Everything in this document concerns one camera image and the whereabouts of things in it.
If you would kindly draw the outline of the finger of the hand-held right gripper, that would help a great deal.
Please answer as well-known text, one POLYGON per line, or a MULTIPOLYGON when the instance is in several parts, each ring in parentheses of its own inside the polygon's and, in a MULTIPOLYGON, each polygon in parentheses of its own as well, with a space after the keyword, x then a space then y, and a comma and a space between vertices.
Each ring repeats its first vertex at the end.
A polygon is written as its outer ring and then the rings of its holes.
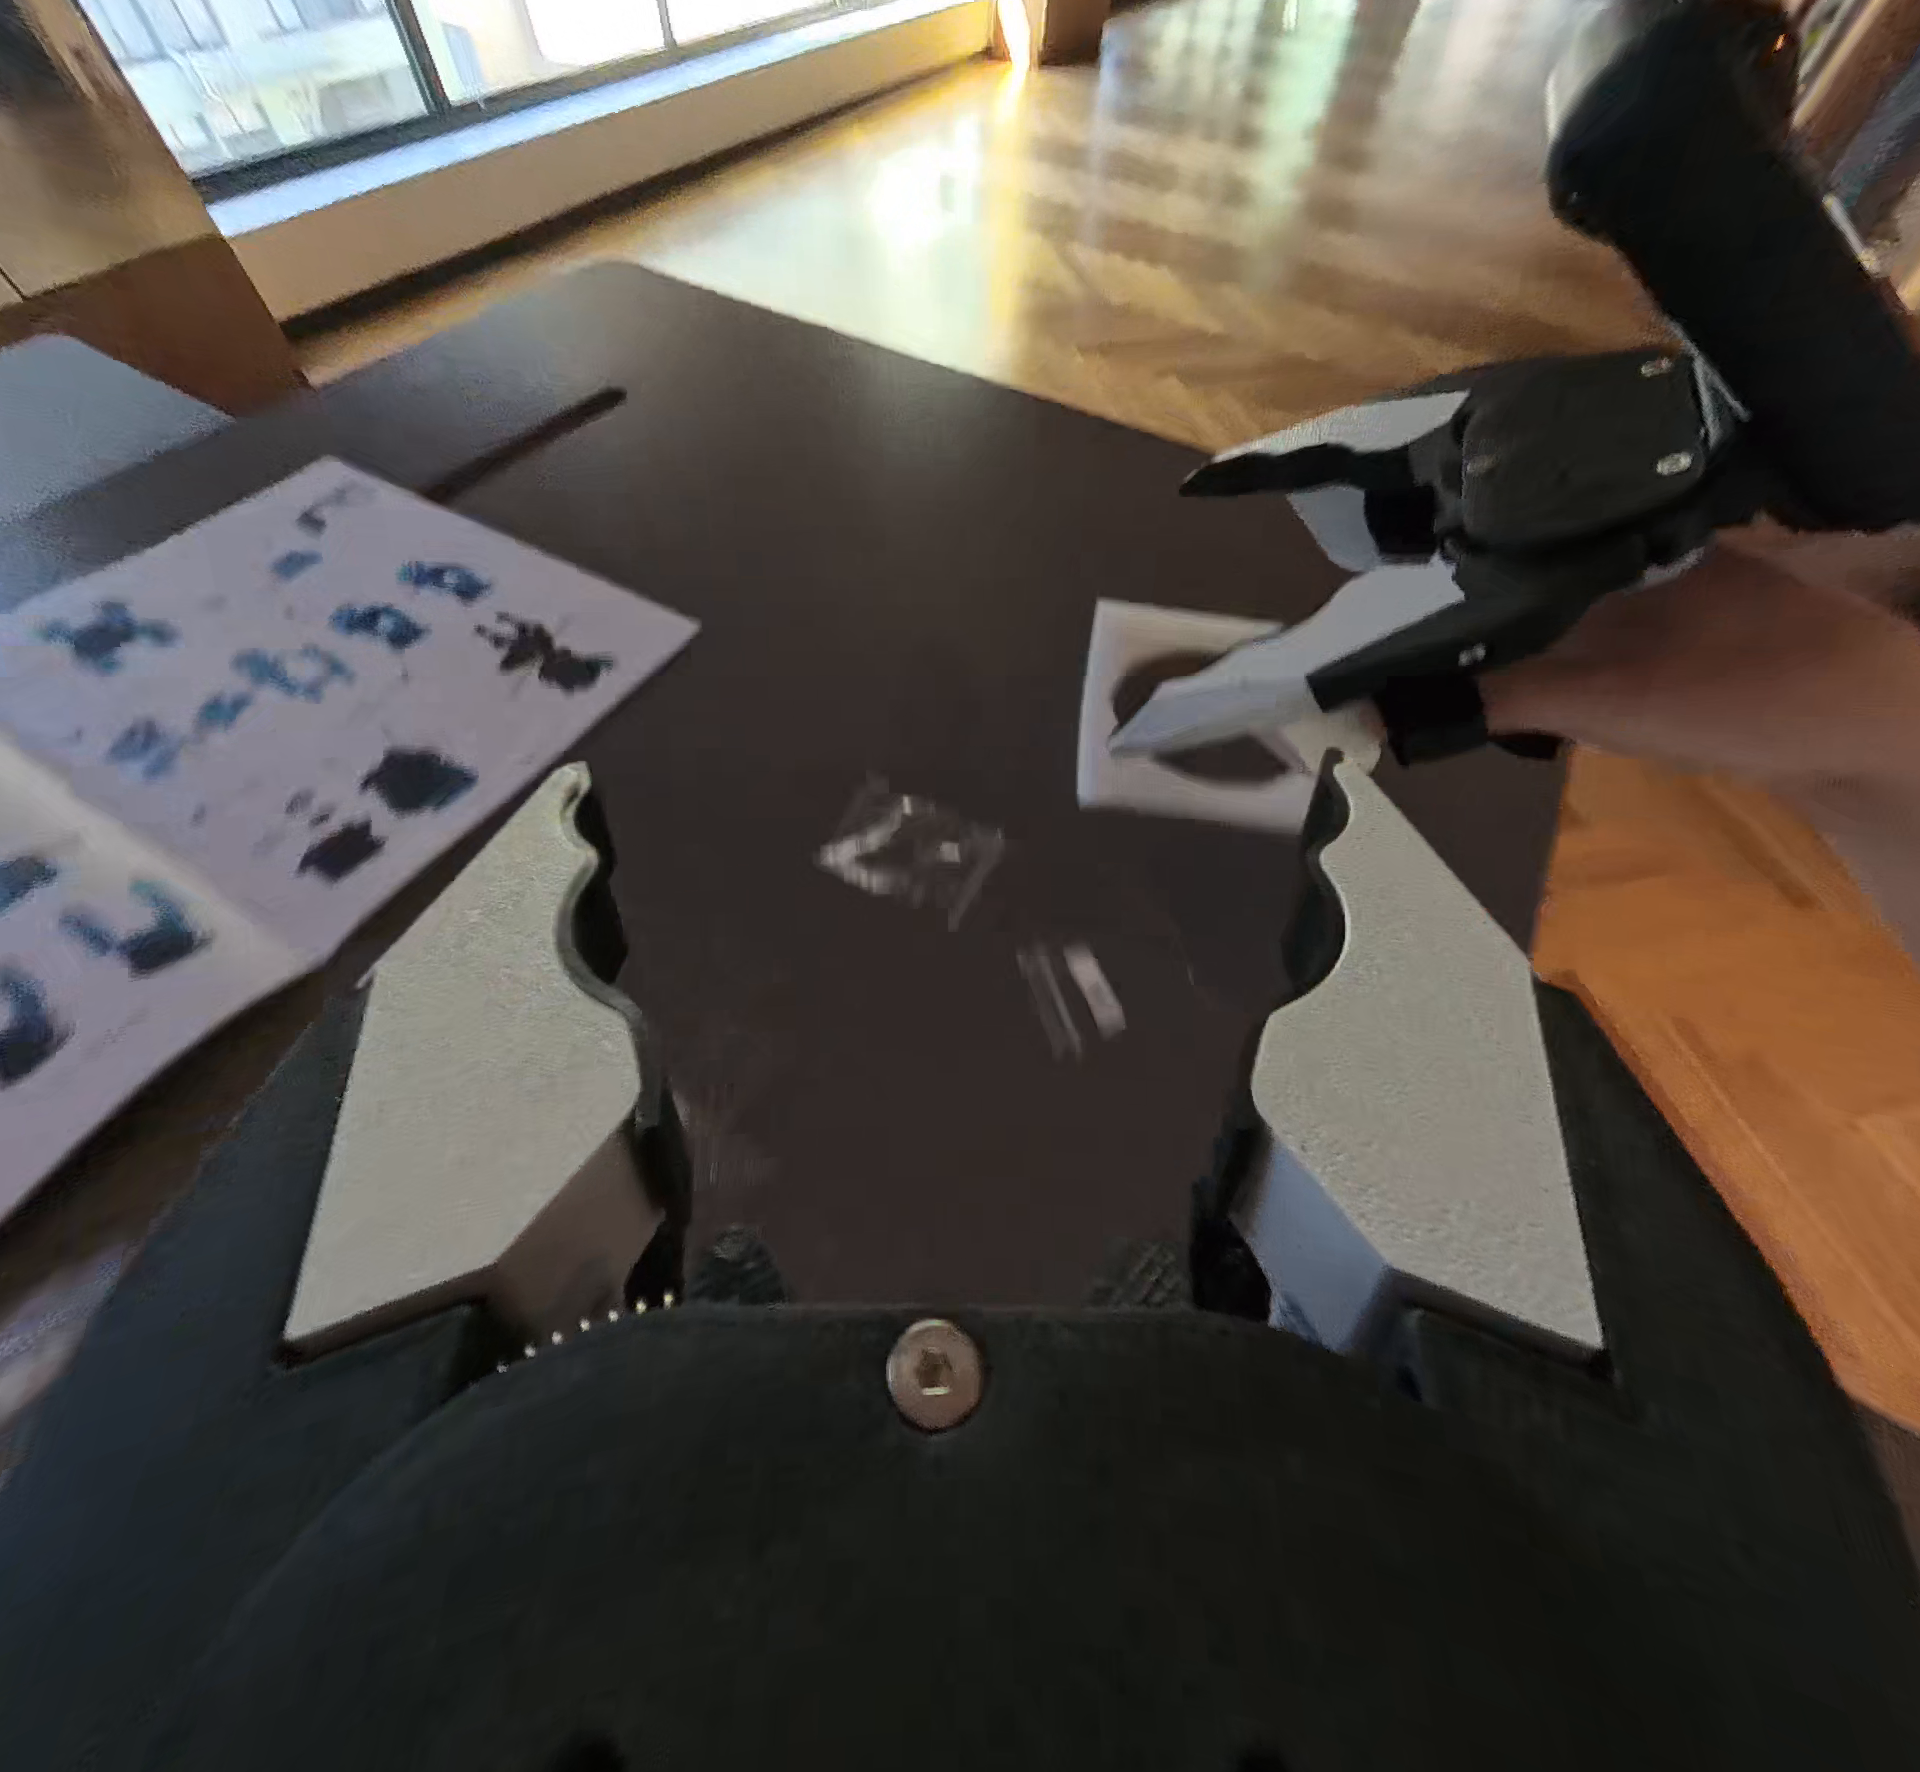
POLYGON ((1307 768, 1326 752, 1373 766, 1386 729, 1373 705, 1326 706, 1307 680, 1459 600, 1445 564, 1380 567, 1302 624, 1253 639, 1191 676, 1158 683, 1114 734, 1115 758, 1171 761, 1240 736, 1281 740, 1307 768))
POLYGON ((1366 400, 1227 448, 1181 500, 1278 496, 1335 567, 1361 576, 1436 555, 1436 520, 1463 391, 1366 400))

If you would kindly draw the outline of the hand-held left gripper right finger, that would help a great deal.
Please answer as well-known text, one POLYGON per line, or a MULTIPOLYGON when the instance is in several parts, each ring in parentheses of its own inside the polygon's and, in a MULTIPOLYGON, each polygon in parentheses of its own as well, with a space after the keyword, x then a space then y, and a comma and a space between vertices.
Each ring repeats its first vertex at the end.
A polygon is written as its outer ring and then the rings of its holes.
POLYGON ((1529 960, 1342 754, 1283 948, 1200 1191, 1200 1305, 1335 1354, 1423 1311, 1605 1353, 1529 960))

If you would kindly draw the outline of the blue grey neighbour desk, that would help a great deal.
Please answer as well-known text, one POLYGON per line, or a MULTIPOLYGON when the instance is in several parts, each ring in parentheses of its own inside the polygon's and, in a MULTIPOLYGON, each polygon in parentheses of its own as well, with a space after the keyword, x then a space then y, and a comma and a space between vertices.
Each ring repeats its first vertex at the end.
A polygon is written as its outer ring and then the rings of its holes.
POLYGON ((3 525, 230 425, 230 416, 89 345, 3 350, 3 525))

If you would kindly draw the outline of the small clear plastic bag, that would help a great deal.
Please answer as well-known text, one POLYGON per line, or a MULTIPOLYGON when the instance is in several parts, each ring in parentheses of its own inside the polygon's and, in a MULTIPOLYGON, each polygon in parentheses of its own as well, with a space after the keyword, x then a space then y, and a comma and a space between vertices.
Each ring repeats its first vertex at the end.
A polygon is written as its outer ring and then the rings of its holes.
POLYGON ((934 915, 955 934, 1005 854, 1001 828, 871 776, 815 849, 812 863, 850 891, 934 915))
POLYGON ((1128 1012, 1092 944, 1019 944, 1015 968, 1058 1064, 1081 1064, 1089 1048, 1115 1044, 1128 1033, 1128 1012))

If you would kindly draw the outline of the dark grey desk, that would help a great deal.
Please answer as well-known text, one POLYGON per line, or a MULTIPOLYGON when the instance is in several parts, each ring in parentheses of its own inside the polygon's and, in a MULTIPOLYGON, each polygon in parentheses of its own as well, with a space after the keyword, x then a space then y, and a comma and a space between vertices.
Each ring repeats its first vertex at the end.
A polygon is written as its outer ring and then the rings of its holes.
POLYGON ((77 1550, 135 1503, 232 1530, 272 1474, 323 1497, 521 1359, 626 1358, 599 1334, 676 1328, 633 1305, 685 1229, 695 1249, 729 1221, 766 1239, 803 1328, 875 1336, 871 1385, 910 1321, 972 1329, 996 1367, 1041 1321, 1187 1305, 1118 1269, 1158 1240, 1184 1272, 1189 1182, 1286 988, 1297 847, 1079 810, 1075 697, 1100 597, 1318 600, 1330 577, 1288 517, 1181 517, 1166 444, 618 268, 6 529, 6 611, 323 458, 408 488, 484 462, 446 510, 699 624, 556 766, 593 771, 612 835, 670 1233, 621 1317, 542 1353, 470 1307, 280 1344, 361 979, 538 778, 339 948, 301 1038, 269 1001, 110 1136, 203 1166, 125 1177, 154 1224, 6 1443, 14 1543, 77 1550), (871 776, 1008 835, 958 931, 812 863, 871 776), (1015 968, 1030 942, 1092 944, 1128 1033, 1058 1064, 1015 968))

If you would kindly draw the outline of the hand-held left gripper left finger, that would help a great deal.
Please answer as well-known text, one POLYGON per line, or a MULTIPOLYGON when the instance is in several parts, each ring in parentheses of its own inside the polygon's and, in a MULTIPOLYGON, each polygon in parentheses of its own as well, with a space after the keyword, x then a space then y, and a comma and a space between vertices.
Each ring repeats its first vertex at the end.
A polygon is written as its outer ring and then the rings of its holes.
POLYGON ((361 979, 280 1329, 337 1353, 470 1307, 512 1353, 631 1305, 670 1233, 661 1059, 593 771, 542 778, 361 979))

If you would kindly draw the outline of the white instruction booklet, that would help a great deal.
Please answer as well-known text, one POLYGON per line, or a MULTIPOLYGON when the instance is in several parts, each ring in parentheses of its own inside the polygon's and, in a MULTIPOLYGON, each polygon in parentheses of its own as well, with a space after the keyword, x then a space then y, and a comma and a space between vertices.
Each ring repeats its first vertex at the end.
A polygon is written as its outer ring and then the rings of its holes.
POLYGON ((337 458, 7 609, 3 1214, 695 633, 337 458))

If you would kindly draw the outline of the person's right hand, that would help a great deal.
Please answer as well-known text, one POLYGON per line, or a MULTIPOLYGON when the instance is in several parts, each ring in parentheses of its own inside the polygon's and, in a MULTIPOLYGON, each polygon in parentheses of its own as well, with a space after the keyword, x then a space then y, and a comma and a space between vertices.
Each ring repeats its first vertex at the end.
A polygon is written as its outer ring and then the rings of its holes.
POLYGON ((1915 577, 1915 526, 1725 535, 1486 680, 1486 724, 1912 826, 1915 577))

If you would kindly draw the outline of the white foam piece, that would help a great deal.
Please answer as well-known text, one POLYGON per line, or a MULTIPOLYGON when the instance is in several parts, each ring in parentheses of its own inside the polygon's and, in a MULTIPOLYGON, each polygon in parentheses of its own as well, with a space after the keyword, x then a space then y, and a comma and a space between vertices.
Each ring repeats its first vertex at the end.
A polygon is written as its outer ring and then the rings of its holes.
POLYGON ((1099 600, 1075 745, 1081 809, 1295 839, 1328 752, 1373 771, 1382 758, 1380 734, 1349 710, 1311 716, 1292 734, 1245 734, 1171 758, 1110 752, 1114 733, 1162 682, 1184 680, 1275 631, 1275 624, 1245 616, 1099 600))

